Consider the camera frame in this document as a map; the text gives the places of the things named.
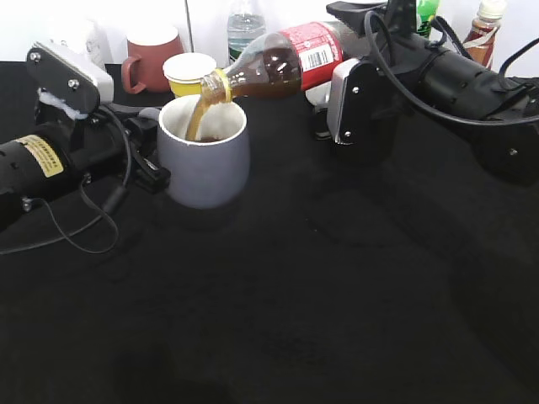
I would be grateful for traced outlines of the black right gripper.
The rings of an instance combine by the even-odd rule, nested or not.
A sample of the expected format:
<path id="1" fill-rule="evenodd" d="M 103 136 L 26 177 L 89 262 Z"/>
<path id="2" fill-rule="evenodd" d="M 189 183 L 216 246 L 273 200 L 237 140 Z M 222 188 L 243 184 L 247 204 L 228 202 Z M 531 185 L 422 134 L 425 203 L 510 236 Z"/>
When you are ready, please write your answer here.
<path id="1" fill-rule="evenodd" d="M 355 33 L 338 35 L 344 67 L 310 90 L 312 133 L 328 143 L 335 162 L 385 162 L 393 152 L 403 101 L 368 56 L 365 16 L 384 16 L 387 3 L 347 3 L 326 6 L 328 14 Z"/>

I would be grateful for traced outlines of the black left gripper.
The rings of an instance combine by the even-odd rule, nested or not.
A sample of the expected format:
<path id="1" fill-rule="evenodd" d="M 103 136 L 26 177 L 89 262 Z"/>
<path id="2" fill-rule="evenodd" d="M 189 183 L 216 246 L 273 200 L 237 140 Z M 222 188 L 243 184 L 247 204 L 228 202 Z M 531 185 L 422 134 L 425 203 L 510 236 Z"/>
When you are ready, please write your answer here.
<path id="1" fill-rule="evenodd" d="M 127 185 L 149 194 L 163 192 L 171 172 L 136 153 L 144 135 L 155 135 L 161 109 L 121 104 L 101 105 L 69 119 L 69 179 L 73 184 L 120 174 Z"/>

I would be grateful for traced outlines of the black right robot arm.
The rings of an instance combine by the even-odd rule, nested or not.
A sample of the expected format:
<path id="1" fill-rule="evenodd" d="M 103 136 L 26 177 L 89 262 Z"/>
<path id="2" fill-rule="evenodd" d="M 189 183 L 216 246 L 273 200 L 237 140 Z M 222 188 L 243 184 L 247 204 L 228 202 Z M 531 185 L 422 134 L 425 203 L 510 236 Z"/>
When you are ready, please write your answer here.
<path id="1" fill-rule="evenodd" d="M 328 83 L 328 134 L 365 163 L 387 158 L 394 123 L 410 109 L 445 126 L 479 165 L 508 183 L 538 180 L 538 82 L 475 62 L 461 43 L 416 33 L 412 1 L 331 3 L 331 23 L 258 37 L 226 69 L 200 81 L 204 107 L 284 98 Z"/>

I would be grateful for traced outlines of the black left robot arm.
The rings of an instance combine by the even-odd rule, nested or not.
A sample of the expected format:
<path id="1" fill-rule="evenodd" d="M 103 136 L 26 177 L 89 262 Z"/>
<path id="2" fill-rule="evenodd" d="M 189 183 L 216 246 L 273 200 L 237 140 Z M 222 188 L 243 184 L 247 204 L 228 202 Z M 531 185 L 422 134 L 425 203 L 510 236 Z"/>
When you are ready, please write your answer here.
<path id="1" fill-rule="evenodd" d="M 29 135 L 1 145 L 1 227 L 7 229 L 37 199 L 53 201 L 109 175 L 120 184 L 101 205 L 110 215 L 133 183 L 150 194 L 165 190 L 171 173 L 157 161 L 156 109 L 100 106 L 83 120 L 40 105 Z"/>

